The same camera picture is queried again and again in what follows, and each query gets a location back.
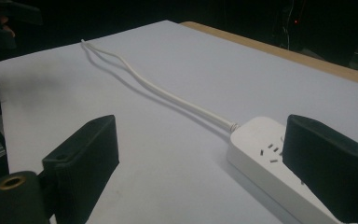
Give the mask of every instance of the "power strip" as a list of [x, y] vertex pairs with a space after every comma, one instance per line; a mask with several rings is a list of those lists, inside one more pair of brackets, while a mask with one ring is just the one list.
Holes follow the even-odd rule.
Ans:
[[302, 223], [341, 223], [282, 162], [285, 126], [257, 117], [231, 135], [228, 161]]

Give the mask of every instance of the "white tabletop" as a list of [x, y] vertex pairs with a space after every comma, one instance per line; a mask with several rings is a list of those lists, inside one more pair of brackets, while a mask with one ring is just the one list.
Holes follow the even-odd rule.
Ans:
[[[358, 142], [357, 83], [169, 21], [91, 43], [239, 124], [298, 114]], [[120, 165], [89, 223], [296, 223], [228, 163], [229, 133], [103, 57], [74, 44], [0, 62], [11, 172], [41, 172], [41, 160], [83, 124], [113, 114]]]

